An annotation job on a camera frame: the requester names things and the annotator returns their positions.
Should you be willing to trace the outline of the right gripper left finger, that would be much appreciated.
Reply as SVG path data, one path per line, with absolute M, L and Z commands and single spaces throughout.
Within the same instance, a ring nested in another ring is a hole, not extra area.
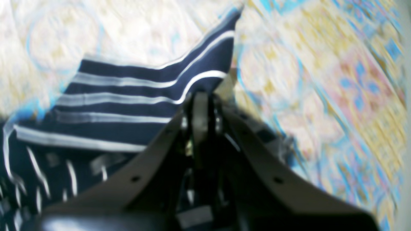
M 146 150 L 106 182 L 46 209 L 34 231 L 203 231 L 209 95 L 190 96 Z

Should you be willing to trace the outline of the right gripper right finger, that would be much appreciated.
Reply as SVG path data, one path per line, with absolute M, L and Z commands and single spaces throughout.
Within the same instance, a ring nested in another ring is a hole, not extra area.
M 377 231 L 372 215 L 325 193 L 280 159 L 291 139 L 209 99 L 210 127 L 217 146 L 212 163 L 224 174 L 241 231 Z

